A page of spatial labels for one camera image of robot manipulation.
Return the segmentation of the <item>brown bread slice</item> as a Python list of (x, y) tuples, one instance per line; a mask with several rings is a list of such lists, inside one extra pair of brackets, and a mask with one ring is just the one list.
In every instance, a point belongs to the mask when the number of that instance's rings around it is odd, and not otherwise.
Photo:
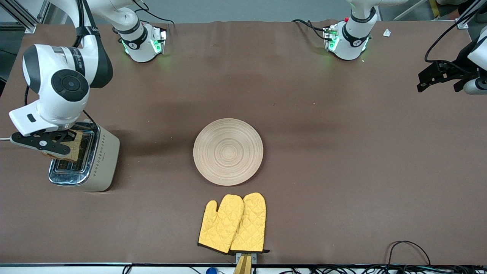
[(54, 144), (63, 145), (69, 148), (69, 153), (65, 155), (56, 155), (50, 151), (43, 151), (42, 154), (46, 157), (56, 160), (67, 160), (69, 162), (76, 162), (80, 156), (81, 143), (83, 138), (83, 132), (74, 130), (77, 133), (75, 140), (55, 140)]

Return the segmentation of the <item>round wooden plate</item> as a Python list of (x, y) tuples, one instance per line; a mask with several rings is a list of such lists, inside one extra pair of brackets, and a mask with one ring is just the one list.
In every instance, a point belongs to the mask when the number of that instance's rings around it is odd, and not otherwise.
[(223, 118), (205, 126), (193, 145), (200, 174), (219, 186), (236, 186), (254, 176), (264, 155), (257, 130), (239, 119)]

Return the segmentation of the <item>beige chrome two-slot toaster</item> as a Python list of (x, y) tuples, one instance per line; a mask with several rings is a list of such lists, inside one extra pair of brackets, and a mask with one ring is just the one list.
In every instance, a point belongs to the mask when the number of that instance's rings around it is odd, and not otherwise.
[(71, 130), (83, 132), (80, 156), (76, 162), (53, 159), (48, 171), (50, 182), (80, 191), (106, 191), (116, 170), (120, 140), (94, 123), (75, 123)]

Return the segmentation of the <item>white metal bar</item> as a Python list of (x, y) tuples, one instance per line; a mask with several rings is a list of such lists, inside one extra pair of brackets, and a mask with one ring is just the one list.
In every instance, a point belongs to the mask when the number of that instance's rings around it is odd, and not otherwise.
[(402, 20), (405, 16), (409, 15), (414, 9), (418, 8), (420, 5), (428, 2), (429, 0), (412, 0), (414, 2), (413, 5), (411, 5), (408, 9), (400, 13), (398, 16), (396, 16), (393, 21), (400, 21)]

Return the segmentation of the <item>brown table cover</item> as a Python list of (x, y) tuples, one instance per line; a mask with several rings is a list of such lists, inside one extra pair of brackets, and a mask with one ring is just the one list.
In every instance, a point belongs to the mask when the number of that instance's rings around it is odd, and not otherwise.
[[(451, 24), (379, 22), (354, 61), (301, 24), (178, 24), (146, 64), (101, 26), (114, 75), (87, 112), (121, 142), (112, 187), (55, 186), (47, 157), (0, 142), (0, 263), (227, 263), (197, 246), (205, 205), (259, 192), (259, 263), (379, 264), (412, 241), (433, 264), (486, 264), (487, 96), (416, 90)], [(193, 160), (197, 135), (223, 118), (263, 141), (259, 170), (236, 186)]]

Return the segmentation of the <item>yellow quilted oven mitt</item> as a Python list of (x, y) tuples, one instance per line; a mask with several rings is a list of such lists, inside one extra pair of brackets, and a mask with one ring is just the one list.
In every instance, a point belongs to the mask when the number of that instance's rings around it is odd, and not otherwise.
[(227, 194), (220, 203), (209, 201), (205, 206), (197, 245), (228, 254), (244, 212), (242, 197)]
[(230, 253), (269, 253), (264, 249), (266, 232), (266, 201), (262, 194), (252, 193), (243, 198), (245, 205)]

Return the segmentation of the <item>wooden stick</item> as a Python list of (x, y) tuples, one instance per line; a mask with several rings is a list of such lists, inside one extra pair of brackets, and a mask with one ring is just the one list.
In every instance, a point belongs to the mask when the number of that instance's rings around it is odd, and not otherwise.
[(237, 256), (237, 263), (233, 274), (251, 274), (252, 272), (252, 254), (242, 253)]

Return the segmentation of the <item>aluminium frame profile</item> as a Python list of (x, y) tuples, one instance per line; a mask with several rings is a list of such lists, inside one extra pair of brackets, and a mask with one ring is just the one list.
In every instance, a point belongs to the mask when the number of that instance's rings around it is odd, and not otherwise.
[[(24, 33), (35, 33), (38, 19), (23, 7), (17, 0), (0, 0), (0, 7), (17, 21), (17, 25), (25, 29)], [(13, 26), (14, 23), (7, 23), (5, 27), (19, 28)]]
[(458, 5), (457, 28), (468, 29), (468, 23), (473, 19), (475, 12), (484, 2), (485, 0), (466, 0)]

